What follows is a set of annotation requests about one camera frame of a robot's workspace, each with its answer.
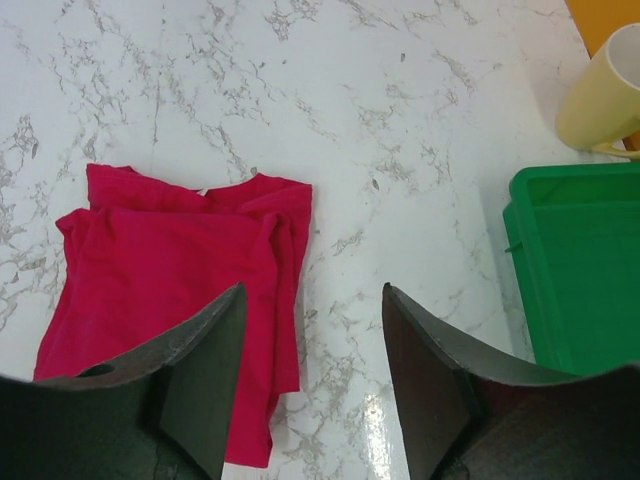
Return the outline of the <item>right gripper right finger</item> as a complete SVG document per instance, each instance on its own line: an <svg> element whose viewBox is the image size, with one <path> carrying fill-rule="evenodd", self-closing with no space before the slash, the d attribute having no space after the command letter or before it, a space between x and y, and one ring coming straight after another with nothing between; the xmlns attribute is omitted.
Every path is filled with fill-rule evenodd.
<svg viewBox="0 0 640 480"><path fill-rule="evenodd" d="M580 377L506 354L383 289L413 479L635 479L639 367Z"/></svg>

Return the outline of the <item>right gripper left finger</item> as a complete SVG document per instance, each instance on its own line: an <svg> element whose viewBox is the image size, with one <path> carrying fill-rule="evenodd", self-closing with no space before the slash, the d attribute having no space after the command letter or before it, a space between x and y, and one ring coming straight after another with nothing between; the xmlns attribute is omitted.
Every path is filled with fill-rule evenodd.
<svg viewBox="0 0 640 480"><path fill-rule="evenodd" d="M217 479L247 324L235 285L74 377L1 380L5 479Z"/></svg>

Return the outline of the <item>red t shirt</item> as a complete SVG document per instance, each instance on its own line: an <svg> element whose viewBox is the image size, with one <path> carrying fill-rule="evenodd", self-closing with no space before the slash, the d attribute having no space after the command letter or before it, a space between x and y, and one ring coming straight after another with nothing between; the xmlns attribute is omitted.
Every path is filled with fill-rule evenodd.
<svg viewBox="0 0 640 480"><path fill-rule="evenodd" d="M310 185L258 174L199 193L91 164L88 200L60 218L66 281L34 376L73 376L189 319L242 284L248 320L225 459L268 465L271 416L300 387L294 307Z"/></svg>

